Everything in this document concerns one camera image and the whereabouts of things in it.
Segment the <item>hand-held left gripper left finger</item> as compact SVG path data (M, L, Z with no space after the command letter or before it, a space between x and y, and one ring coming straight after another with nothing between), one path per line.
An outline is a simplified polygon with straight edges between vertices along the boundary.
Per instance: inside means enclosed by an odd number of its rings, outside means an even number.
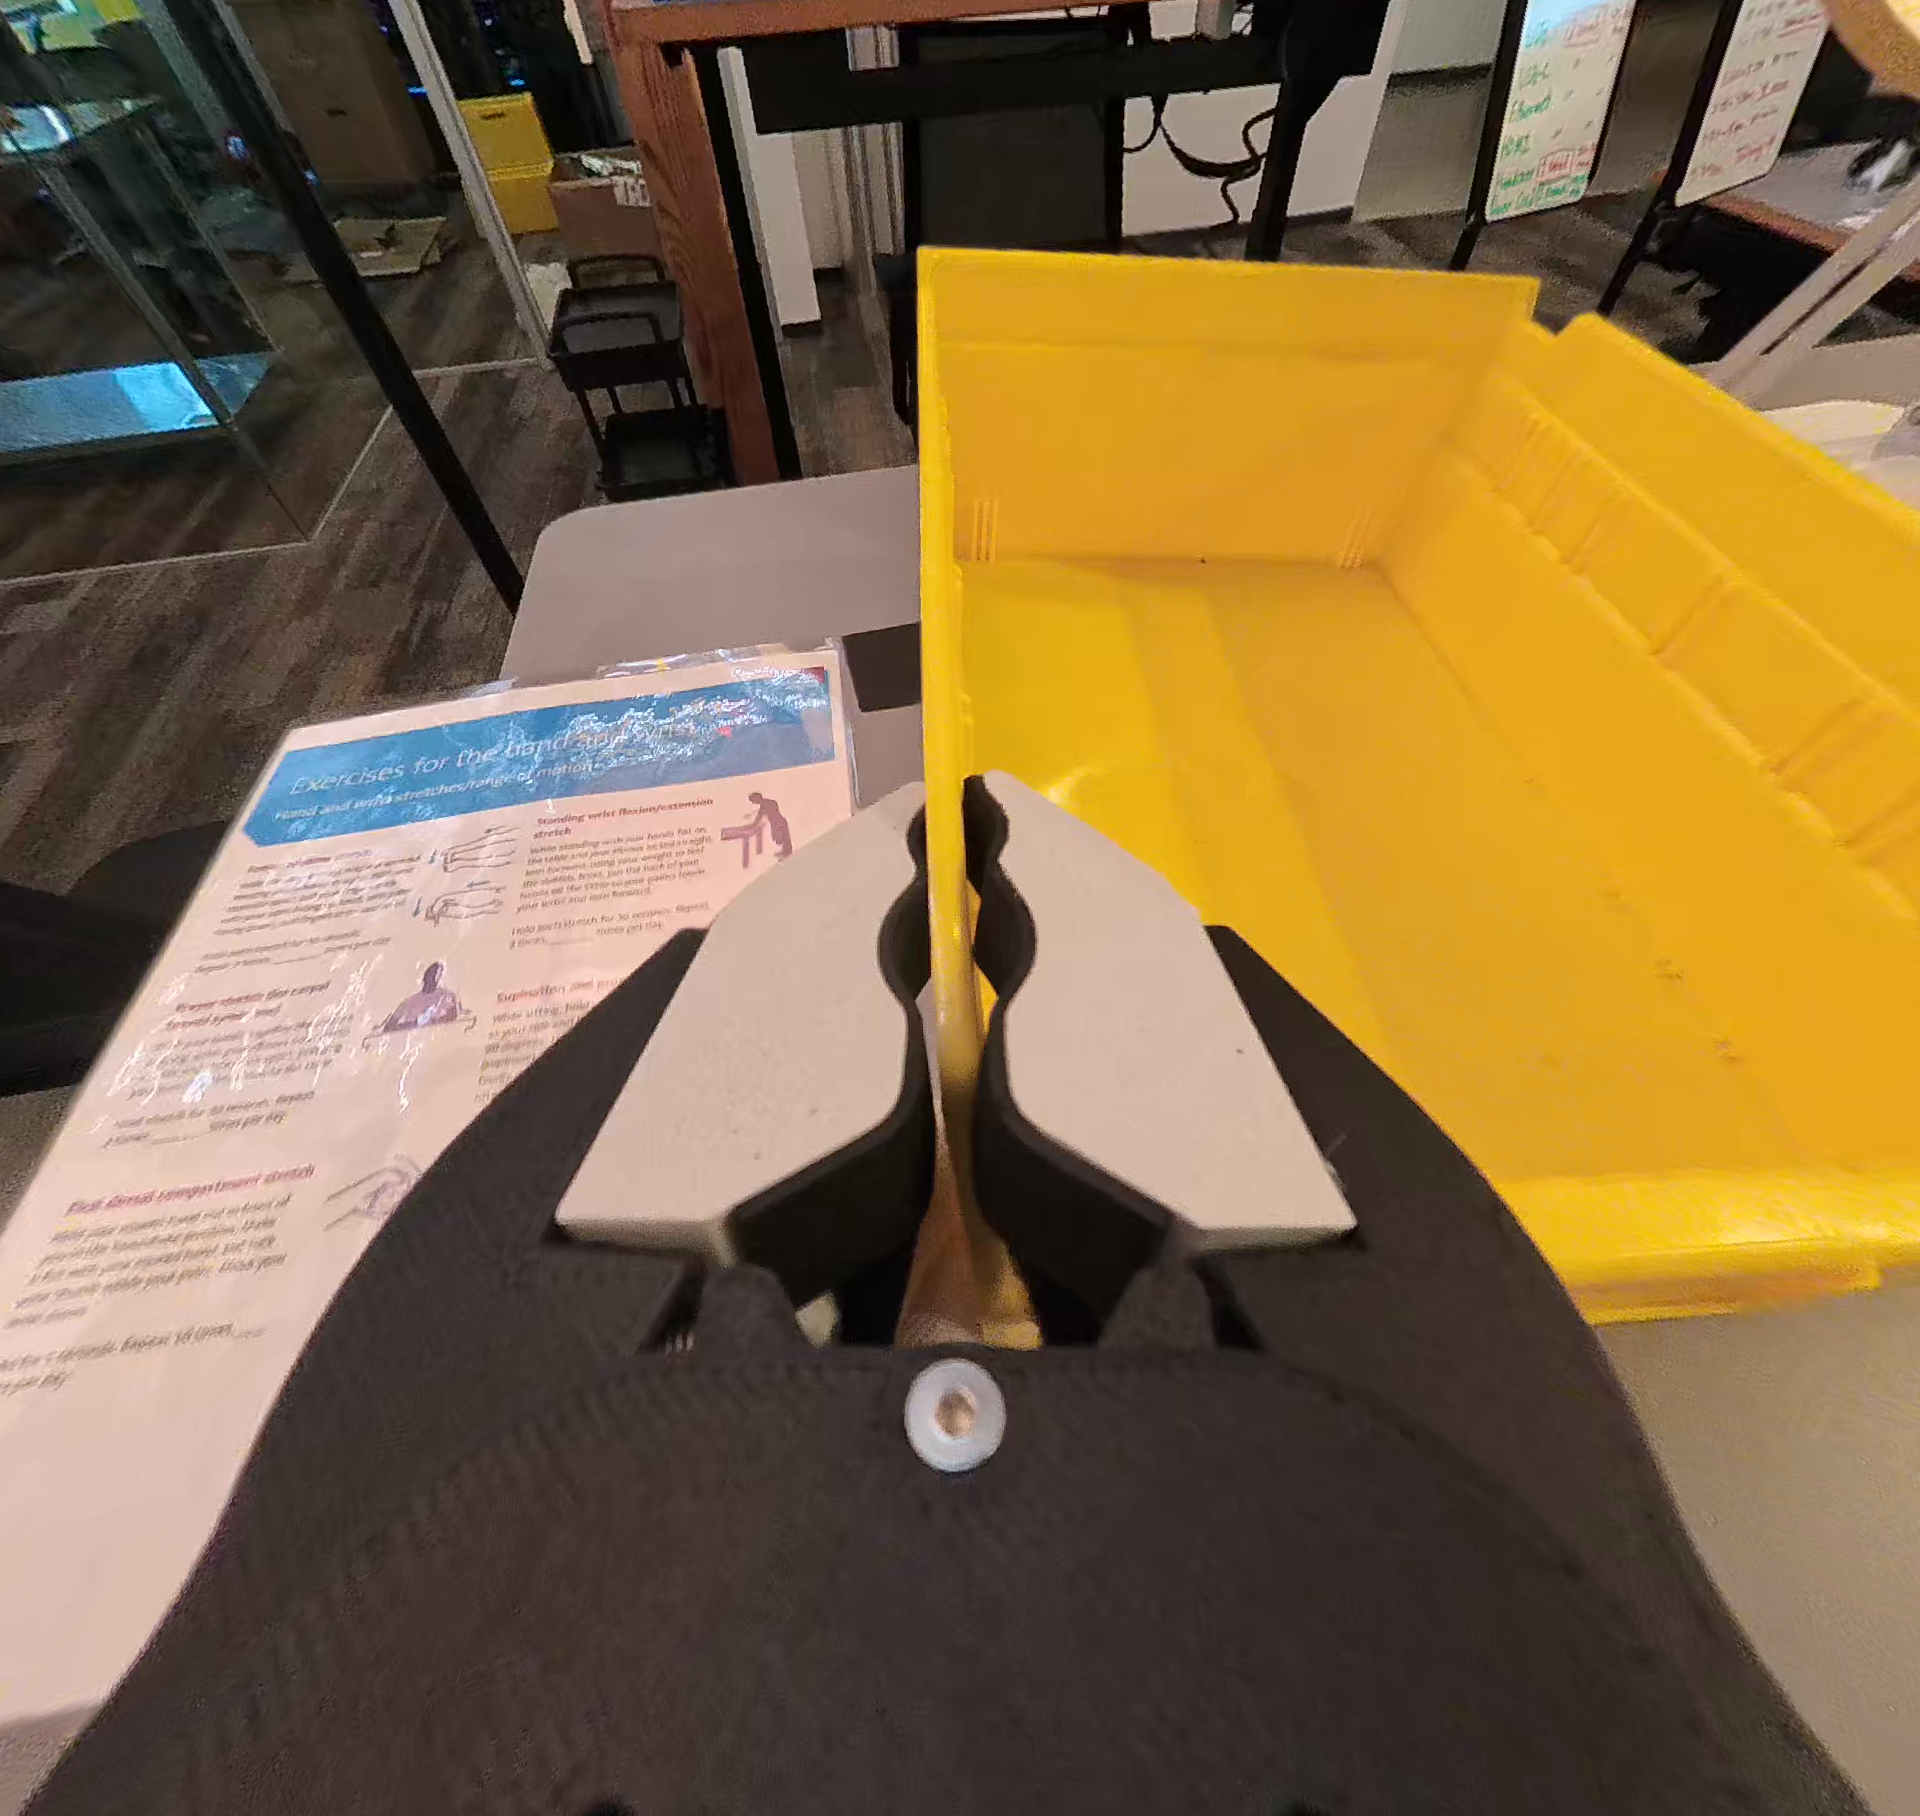
M767 1273L894 1343L933 1177L923 781L907 781L621 984L572 1102L554 1243Z

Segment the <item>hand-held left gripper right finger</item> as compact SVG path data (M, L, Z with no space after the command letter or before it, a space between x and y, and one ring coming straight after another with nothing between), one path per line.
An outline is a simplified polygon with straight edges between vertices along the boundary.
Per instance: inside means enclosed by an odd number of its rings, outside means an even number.
M994 989L972 1191L1046 1328L1101 1331L1144 1273L1318 1249L1348 1193L1230 971L1254 953L1008 773L966 778L972 965Z

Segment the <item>yellow plastic bin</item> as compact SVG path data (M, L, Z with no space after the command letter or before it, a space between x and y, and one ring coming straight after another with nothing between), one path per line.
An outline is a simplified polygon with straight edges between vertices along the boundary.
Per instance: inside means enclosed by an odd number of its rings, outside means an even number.
M926 249L936 1004L958 784L1158 870L1594 1323L1918 1257L1916 511L1510 276Z

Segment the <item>laminated exercise sheet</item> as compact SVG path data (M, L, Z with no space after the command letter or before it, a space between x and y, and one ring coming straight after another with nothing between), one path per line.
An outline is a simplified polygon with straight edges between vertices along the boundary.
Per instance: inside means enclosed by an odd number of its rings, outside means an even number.
M486 1100L852 809L835 643L276 747L5 1228L5 1743L70 1740L128 1672L313 1324Z

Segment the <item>black utility cart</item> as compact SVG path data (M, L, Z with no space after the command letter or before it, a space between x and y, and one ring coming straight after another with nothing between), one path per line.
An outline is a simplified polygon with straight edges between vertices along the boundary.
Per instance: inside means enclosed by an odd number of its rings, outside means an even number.
M736 483L723 410L694 393L682 295L656 258L623 252L570 262L549 361L585 421L608 502Z

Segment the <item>open cardboard box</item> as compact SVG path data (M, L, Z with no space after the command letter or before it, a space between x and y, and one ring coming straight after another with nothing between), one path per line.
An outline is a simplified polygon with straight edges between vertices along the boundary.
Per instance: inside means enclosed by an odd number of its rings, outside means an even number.
M633 147L554 157L549 198L570 265L617 255L663 262L653 198Z

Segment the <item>black computer tower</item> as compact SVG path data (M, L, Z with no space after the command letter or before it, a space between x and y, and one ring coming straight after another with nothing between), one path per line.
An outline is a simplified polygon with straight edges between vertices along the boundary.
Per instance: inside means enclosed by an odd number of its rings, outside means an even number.
M906 138L910 247L1099 249L1121 239L1123 129L1106 105L924 120Z

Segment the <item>glass-top metal table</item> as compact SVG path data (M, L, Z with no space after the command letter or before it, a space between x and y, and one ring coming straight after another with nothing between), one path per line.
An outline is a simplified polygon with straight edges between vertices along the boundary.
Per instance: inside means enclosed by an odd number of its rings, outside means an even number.
M5 551L308 539L387 412L288 221L187 102L5 90Z

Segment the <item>yellow crate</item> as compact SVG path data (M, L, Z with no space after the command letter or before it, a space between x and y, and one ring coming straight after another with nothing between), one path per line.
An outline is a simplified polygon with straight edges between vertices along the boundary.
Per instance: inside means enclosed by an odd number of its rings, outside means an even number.
M509 234L556 233L554 154L533 96L506 92L456 105Z

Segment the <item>white board stand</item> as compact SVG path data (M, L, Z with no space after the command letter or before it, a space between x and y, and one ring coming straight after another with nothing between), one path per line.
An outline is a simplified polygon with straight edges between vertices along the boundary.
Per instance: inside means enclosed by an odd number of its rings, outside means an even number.
M1837 332L1918 259L1918 188L1893 200L1718 365L1708 384L1918 505L1918 336L1837 344Z

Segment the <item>whiteboard with green writing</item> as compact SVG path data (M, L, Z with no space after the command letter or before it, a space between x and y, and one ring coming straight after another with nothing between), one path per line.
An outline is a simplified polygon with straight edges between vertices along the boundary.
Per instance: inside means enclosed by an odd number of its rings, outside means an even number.
M1581 201L1637 0L1508 0L1468 213L1493 225Z
M1773 167L1827 37L1821 0L1723 2L1662 181L1671 209Z

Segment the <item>stacked cardboard boxes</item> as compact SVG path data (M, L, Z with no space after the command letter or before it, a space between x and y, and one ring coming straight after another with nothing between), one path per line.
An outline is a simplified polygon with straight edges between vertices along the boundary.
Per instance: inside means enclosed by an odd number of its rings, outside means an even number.
M369 0L228 0L321 183L410 192L435 171L402 67Z

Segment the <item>wooden support post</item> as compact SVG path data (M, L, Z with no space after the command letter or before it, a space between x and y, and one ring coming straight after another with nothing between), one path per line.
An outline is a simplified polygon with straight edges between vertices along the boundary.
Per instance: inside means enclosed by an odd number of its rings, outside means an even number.
M729 188L713 154L696 57L641 32L641 11L595 0L614 62L617 98L653 200L667 276L685 312L686 359L699 400L720 408L742 483L800 475L790 425L765 400L759 333L741 285Z

